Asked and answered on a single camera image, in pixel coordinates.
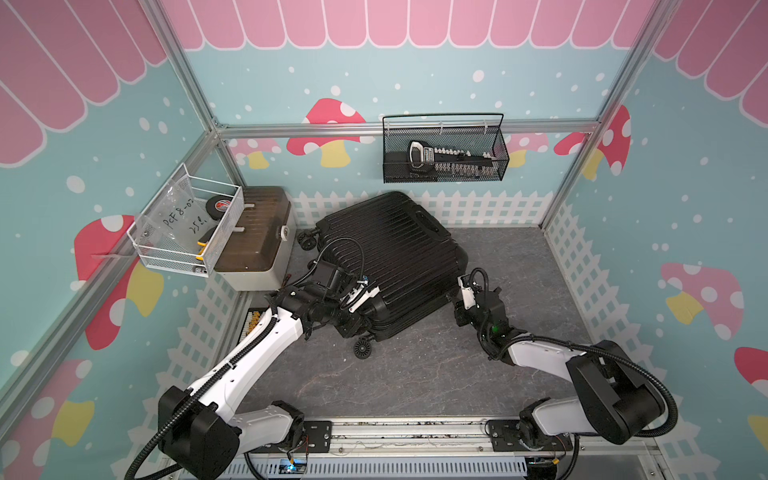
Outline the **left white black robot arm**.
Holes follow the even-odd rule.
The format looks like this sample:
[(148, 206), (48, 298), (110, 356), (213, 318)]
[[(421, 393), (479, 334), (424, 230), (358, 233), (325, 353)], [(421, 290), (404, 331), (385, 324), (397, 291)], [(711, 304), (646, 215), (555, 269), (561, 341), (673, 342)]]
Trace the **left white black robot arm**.
[(186, 389), (170, 387), (158, 402), (158, 429), (125, 473), (137, 479), (154, 450), (173, 465), (153, 478), (185, 470), (197, 479), (216, 479), (239, 455), (271, 444), (288, 450), (303, 435), (304, 415), (275, 401), (254, 414), (238, 408), (261, 375), (291, 344), (309, 339), (316, 326), (353, 324), (379, 286), (364, 270), (347, 271), (318, 256), (298, 280), (266, 296), (258, 325), (207, 374)]

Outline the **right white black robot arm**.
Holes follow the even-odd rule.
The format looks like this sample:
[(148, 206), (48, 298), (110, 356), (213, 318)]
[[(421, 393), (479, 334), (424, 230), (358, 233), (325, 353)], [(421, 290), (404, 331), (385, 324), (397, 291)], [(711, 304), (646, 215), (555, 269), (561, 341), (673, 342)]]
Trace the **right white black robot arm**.
[(515, 429), (524, 447), (540, 449), (562, 434), (622, 445), (633, 437), (666, 435), (677, 426), (679, 408), (670, 390), (617, 343), (584, 345), (517, 329), (484, 269), (457, 282), (455, 319), (475, 329), (489, 360), (542, 371), (574, 388), (570, 398), (543, 398), (520, 411)]

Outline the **black hard-shell suitcase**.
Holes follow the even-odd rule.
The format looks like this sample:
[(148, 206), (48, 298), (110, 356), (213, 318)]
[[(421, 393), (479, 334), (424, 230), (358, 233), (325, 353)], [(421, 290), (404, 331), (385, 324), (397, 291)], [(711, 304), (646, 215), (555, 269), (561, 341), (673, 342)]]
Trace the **black hard-shell suitcase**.
[(362, 269), (379, 295), (362, 307), (358, 327), (334, 327), (354, 338), (366, 359), (372, 342), (387, 340), (449, 303), (466, 252), (424, 208), (401, 192), (388, 192), (332, 213), (297, 237), (305, 249), (347, 271)]

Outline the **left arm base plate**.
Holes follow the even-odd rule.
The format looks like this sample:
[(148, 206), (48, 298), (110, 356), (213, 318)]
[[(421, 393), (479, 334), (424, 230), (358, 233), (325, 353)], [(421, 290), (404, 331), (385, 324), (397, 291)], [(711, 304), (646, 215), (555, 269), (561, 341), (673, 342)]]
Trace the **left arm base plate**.
[(280, 449), (292, 455), (304, 453), (328, 453), (332, 436), (331, 421), (295, 422), (288, 430)]

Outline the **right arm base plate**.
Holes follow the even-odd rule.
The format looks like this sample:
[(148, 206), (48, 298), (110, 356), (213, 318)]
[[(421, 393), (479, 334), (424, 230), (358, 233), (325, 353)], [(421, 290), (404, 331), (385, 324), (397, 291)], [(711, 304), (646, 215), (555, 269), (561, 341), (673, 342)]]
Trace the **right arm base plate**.
[(545, 435), (529, 420), (488, 420), (485, 430), (495, 452), (564, 453), (573, 450), (567, 436)]

